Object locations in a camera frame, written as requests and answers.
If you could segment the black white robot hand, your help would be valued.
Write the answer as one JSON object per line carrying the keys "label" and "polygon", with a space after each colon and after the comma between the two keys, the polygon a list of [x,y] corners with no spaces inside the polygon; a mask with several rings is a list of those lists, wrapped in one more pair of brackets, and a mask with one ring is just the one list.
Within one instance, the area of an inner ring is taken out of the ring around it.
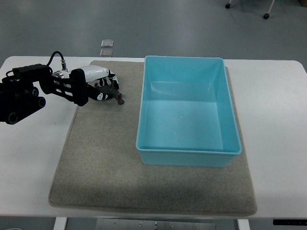
{"label": "black white robot hand", "polygon": [[69,76],[73,74],[81,77],[81,80],[86,83],[87,95],[95,101],[105,101],[106,98],[105,95],[102,95],[102,99],[98,98],[100,91],[94,87],[95,83],[98,83],[100,86],[114,84],[115,88],[119,91],[119,81],[116,74],[108,68],[88,65],[69,72]]}

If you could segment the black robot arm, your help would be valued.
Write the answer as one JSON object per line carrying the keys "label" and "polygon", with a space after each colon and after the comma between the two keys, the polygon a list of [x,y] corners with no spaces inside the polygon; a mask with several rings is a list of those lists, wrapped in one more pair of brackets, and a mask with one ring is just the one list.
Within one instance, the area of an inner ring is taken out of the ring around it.
{"label": "black robot arm", "polygon": [[13,68],[6,73],[0,83],[0,121],[14,125],[46,105],[44,97],[39,96],[35,82],[45,83],[53,73],[50,64],[53,57],[61,57],[61,65],[66,70],[64,56],[55,51],[47,64],[34,64]]}

